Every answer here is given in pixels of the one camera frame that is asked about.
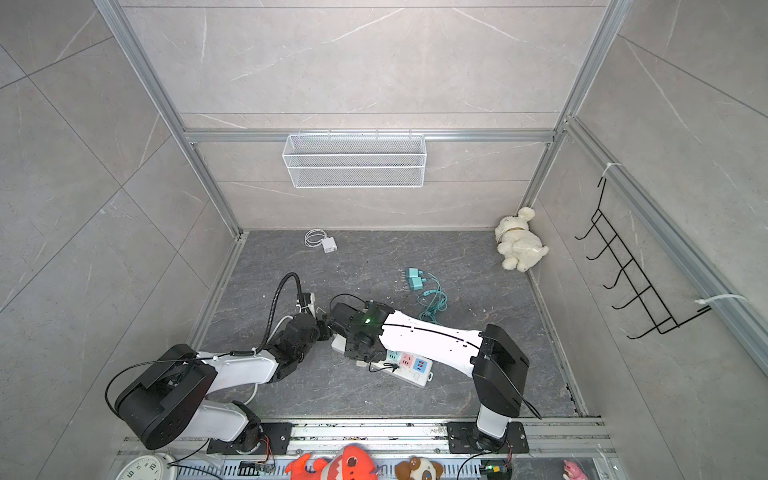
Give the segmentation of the white plush bear toy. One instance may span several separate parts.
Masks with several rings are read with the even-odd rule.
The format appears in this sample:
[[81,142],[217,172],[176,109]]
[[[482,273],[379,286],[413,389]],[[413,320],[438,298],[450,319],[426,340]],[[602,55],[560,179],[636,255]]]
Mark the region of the white plush bear toy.
[[504,270],[524,273],[549,253],[549,248],[529,229],[534,217],[532,208],[522,207],[516,215],[502,218],[495,228],[497,251],[504,257]]

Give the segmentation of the brown dog plush toy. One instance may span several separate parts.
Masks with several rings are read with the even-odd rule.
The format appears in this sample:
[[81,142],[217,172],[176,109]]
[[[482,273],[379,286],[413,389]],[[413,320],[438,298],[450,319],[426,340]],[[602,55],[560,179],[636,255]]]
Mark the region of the brown dog plush toy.
[[440,480],[444,471],[442,464],[423,457],[411,457],[394,469],[397,480]]

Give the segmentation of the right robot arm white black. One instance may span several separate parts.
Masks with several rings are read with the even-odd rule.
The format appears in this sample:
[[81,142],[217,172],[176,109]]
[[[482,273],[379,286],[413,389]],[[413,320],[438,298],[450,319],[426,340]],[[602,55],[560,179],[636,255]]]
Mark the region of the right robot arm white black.
[[346,357],[383,361],[389,352],[410,354],[451,367],[473,381],[480,402],[479,434],[500,440],[520,414],[530,361],[507,332],[488,324],[462,330],[413,318],[388,305],[369,302],[362,310],[338,303],[324,316],[345,339]]

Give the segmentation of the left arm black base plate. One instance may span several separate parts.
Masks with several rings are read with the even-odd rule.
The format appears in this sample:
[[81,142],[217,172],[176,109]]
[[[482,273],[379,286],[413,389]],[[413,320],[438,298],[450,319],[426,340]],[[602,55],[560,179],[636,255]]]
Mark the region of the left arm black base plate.
[[206,453],[223,455],[285,455],[291,438],[290,422],[261,423],[259,430],[247,427],[246,432],[232,442],[211,440]]

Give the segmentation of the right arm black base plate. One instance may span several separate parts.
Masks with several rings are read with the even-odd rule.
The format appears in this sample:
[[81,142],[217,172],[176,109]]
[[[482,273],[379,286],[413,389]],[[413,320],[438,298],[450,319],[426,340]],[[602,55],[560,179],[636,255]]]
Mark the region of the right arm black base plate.
[[500,439],[481,433],[474,422],[453,421],[445,424],[449,452],[475,454],[481,452],[527,454],[530,452],[523,424],[509,422]]

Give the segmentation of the red plush toy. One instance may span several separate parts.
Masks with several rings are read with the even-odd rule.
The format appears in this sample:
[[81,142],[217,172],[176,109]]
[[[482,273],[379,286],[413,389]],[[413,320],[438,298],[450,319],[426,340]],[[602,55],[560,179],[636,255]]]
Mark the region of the red plush toy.
[[356,445],[345,446],[327,460],[316,458],[308,469],[310,453],[289,463],[285,471],[292,480],[378,480],[377,467],[369,454]]

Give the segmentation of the white power strip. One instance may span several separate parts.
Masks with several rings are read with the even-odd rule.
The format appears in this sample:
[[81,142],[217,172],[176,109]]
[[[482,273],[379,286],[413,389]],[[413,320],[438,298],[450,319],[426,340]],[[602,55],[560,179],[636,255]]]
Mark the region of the white power strip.
[[334,351],[352,359],[369,373],[386,373],[408,384],[423,388],[432,380],[433,362],[423,356],[387,349],[387,343],[364,334],[351,339],[335,334],[331,343]]

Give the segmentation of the white alarm clock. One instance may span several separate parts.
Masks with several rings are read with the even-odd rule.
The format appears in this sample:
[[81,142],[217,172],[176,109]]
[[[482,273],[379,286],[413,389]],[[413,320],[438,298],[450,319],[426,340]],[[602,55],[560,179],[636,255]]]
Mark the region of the white alarm clock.
[[116,480],[176,480],[175,458],[166,453],[142,455],[129,461]]

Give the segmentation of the teal charger far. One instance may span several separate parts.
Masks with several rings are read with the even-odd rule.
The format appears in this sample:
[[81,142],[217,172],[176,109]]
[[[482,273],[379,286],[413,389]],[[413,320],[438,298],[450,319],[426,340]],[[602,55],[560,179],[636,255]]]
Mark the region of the teal charger far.
[[409,280],[413,279],[414,281],[418,280],[422,282],[424,280],[422,275],[423,275],[423,272],[418,268],[409,267],[406,271],[406,277]]

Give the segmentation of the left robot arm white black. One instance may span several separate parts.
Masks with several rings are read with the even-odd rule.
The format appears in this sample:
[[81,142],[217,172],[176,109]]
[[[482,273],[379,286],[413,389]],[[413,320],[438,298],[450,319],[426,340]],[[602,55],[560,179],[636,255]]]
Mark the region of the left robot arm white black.
[[330,338],[327,320],[325,313],[300,312],[282,330],[269,334],[261,351],[211,354],[177,344],[158,360],[145,362],[146,370],[108,405],[150,450],[192,435],[249,454],[264,442],[260,418],[243,401],[221,403],[207,396],[284,379],[316,342]]

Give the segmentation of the pink plush toy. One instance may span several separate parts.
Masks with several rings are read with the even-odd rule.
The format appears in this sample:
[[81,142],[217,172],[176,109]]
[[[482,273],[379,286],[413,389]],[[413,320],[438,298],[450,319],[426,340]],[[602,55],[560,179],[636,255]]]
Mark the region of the pink plush toy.
[[564,461],[564,480],[588,480],[588,476],[580,468],[580,466],[573,461]]

